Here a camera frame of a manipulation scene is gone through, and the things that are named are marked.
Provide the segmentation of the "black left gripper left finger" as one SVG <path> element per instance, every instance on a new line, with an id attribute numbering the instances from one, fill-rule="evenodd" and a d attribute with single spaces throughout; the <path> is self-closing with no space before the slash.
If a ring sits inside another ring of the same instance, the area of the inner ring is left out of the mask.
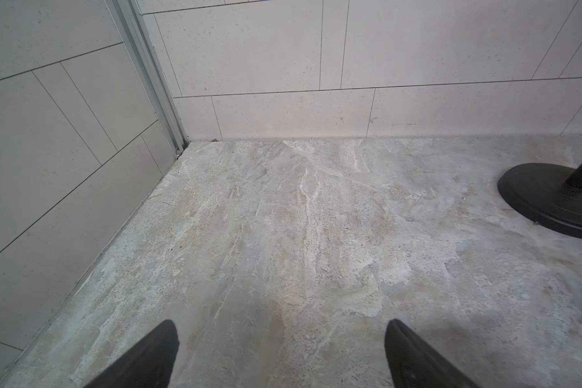
<path id="1" fill-rule="evenodd" d="M 87 383 L 86 388 L 168 387 L 178 351 L 176 325 L 166 319 Z"/>

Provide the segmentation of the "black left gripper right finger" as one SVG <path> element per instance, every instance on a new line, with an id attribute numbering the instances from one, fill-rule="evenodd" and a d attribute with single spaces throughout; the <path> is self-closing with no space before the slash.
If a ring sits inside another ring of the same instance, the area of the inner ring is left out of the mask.
<path id="1" fill-rule="evenodd" d="M 480 387 L 401 320 L 389 321 L 384 349 L 396 388 Z"/>

